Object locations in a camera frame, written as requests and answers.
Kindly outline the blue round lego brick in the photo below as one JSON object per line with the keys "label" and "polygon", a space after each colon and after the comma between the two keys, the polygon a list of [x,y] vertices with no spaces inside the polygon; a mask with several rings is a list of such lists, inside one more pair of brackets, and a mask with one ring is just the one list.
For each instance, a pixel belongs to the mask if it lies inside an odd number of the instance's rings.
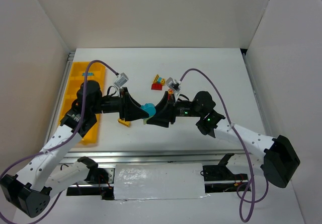
{"label": "blue round lego brick", "polygon": [[152,117],[156,114],[155,105],[153,103],[146,103],[141,105],[140,107],[143,111],[145,111],[149,117]]}

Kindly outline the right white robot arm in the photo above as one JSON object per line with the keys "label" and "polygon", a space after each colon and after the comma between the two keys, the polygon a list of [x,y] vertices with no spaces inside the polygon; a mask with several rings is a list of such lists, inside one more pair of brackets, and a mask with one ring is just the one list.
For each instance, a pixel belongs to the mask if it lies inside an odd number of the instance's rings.
{"label": "right white robot arm", "polygon": [[252,155],[262,160],[266,179],[276,187],[285,188],[300,165],[290,140],[282,135],[266,136],[240,125],[233,125],[214,109],[215,102],[207,91],[199,91],[192,101],[176,101],[165,93],[156,106],[156,114],[147,124],[168,128],[177,117],[198,117],[196,123],[203,135],[230,143],[244,143]]}

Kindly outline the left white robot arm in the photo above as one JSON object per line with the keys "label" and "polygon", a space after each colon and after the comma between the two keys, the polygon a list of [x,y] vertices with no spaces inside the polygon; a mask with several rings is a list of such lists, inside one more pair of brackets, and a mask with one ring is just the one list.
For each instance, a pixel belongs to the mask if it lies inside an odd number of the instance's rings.
{"label": "left white robot arm", "polygon": [[118,112],[121,119],[133,121],[149,117],[128,93],[126,87],[117,96],[103,96],[97,81],[86,81],[76,93],[52,138],[39,153],[26,157],[28,163],[16,174],[1,174],[1,189],[8,202],[30,218],[39,216],[50,199],[71,184],[85,180],[98,168],[88,158],[79,158],[57,174],[53,170],[65,155],[97,123],[97,114]]}

